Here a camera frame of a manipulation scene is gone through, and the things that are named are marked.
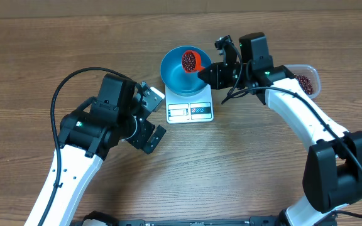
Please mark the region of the red measuring scoop blue handle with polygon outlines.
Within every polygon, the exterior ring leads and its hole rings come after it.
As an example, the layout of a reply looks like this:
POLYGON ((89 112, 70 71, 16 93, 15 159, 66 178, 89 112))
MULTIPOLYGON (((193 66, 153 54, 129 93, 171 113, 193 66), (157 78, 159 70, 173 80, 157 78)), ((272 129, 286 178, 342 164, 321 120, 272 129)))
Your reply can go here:
POLYGON ((200 55, 193 50, 187 50, 182 55, 182 68, 186 73, 200 72, 205 69, 200 55))

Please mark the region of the red adzuki beans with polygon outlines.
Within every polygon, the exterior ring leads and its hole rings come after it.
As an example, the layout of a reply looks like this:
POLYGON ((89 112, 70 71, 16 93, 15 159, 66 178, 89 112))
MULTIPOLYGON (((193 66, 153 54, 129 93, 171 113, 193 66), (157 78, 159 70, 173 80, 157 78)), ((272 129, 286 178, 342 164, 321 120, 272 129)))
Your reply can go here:
POLYGON ((314 88, 310 79, 304 75, 295 75, 295 79, 298 81, 301 89, 307 94, 312 95, 314 93, 314 88))

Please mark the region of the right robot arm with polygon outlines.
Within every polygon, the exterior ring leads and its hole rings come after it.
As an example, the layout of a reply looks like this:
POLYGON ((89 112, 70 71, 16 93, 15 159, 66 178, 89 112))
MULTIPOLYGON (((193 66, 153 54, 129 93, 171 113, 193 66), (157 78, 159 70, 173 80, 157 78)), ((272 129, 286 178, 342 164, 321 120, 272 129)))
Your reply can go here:
POLYGON ((264 225, 335 225, 346 207, 362 199, 362 131, 349 132, 305 93, 285 65, 274 66, 264 33, 215 42, 221 63, 198 76, 212 89, 228 89, 227 99, 255 95, 289 125, 307 150, 303 197, 264 225))

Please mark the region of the clear plastic container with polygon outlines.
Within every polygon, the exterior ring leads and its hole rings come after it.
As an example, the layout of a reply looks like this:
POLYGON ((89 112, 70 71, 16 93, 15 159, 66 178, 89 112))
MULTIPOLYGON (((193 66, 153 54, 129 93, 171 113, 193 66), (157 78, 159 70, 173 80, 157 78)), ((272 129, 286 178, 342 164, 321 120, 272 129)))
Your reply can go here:
POLYGON ((295 64, 295 65, 286 65, 286 67, 294 75, 304 75, 310 79, 312 86, 314 88, 314 93, 312 95, 308 95, 311 99, 314 99, 319 95, 321 91, 321 81, 317 70, 313 66, 304 65, 304 64, 295 64))

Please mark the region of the blue metal bowl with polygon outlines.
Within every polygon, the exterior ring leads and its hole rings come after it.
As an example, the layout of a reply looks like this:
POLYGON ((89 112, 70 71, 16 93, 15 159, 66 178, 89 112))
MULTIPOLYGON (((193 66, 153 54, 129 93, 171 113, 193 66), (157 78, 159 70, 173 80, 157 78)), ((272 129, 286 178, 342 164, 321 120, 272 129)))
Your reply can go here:
POLYGON ((207 67, 212 64, 208 54, 194 46, 179 46, 169 51, 160 65, 160 75, 163 83, 172 92, 191 96, 198 94, 207 84, 198 78, 197 72, 187 73, 182 67, 182 56, 187 50, 196 51, 202 60, 202 65, 207 67))

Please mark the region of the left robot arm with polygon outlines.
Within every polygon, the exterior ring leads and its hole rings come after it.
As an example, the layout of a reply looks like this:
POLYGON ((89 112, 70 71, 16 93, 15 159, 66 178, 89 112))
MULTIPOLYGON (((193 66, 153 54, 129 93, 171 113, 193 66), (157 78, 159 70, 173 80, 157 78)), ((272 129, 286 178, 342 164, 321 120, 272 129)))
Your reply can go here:
POLYGON ((106 74, 99 93, 60 123, 49 174, 26 225, 70 225, 109 150, 121 141, 150 154, 166 133, 148 121, 165 95, 145 82, 106 74))

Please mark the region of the white digital kitchen scale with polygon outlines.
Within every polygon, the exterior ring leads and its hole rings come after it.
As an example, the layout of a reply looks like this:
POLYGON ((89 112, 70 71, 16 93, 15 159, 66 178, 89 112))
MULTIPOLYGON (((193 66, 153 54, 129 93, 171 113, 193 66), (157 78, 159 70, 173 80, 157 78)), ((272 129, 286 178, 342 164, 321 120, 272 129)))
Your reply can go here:
POLYGON ((210 122, 214 119, 214 108, 210 85, 199 93, 182 96, 165 87, 166 120, 169 124, 210 122))

